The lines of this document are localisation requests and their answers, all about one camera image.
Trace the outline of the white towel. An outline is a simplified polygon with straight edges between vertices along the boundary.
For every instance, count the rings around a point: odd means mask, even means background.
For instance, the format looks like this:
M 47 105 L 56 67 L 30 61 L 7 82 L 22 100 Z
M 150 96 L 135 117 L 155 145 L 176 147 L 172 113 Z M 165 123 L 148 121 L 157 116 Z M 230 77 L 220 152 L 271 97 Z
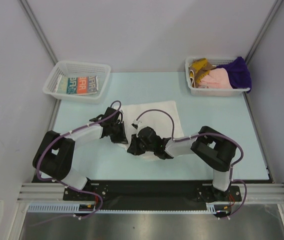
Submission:
M 137 123 L 141 127 L 151 127 L 161 138 L 180 138 L 184 136 L 176 102 L 173 100 L 131 104 L 121 106 L 123 113 L 123 122 L 128 144 L 117 144 L 118 155 L 126 159 L 137 159 L 139 161 L 153 162 L 160 158 L 152 152 L 146 152 L 142 155 L 134 156 L 127 152 L 131 143 L 131 136 L 137 133 L 132 124 Z

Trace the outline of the colourful rabbit print towel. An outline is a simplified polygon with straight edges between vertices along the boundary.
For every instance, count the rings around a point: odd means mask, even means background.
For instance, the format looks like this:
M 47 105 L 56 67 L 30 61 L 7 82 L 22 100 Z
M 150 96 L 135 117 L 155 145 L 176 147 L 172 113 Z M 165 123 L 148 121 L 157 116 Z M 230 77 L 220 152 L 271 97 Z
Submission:
M 84 96 L 94 95 L 98 90 L 99 77 L 96 75 L 81 77 L 66 77 L 60 75 L 54 92 L 58 94 Z

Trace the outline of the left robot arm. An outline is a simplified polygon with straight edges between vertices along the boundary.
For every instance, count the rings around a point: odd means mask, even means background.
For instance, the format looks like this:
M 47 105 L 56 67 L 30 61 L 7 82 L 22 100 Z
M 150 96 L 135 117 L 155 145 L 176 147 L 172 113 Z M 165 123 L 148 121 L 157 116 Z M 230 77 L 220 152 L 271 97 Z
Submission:
M 89 122 L 60 134 L 53 130 L 46 132 L 33 159 L 37 178 L 44 181 L 41 174 L 46 174 L 49 180 L 56 180 L 73 187 L 74 194 L 81 200 L 87 200 L 92 194 L 90 181 L 73 166 L 73 156 L 77 148 L 87 145 L 90 141 L 109 137 L 115 144 L 127 144 L 123 113 L 119 109 L 108 107 Z

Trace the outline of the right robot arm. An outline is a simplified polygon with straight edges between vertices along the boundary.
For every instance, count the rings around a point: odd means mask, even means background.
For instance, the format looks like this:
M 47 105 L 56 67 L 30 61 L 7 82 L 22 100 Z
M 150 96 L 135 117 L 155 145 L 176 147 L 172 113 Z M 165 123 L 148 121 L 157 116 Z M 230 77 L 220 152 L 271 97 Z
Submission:
M 132 135 L 127 152 L 135 156 L 150 152 L 162 160 L 197 155 L 213 169 L 212 195 L 223 201 L 230 195 L 231 162 L 238 148 L 235 141 L 208 126 L 195 135 L 175 139 L 160 137 L 154 129 L 145 127 Z

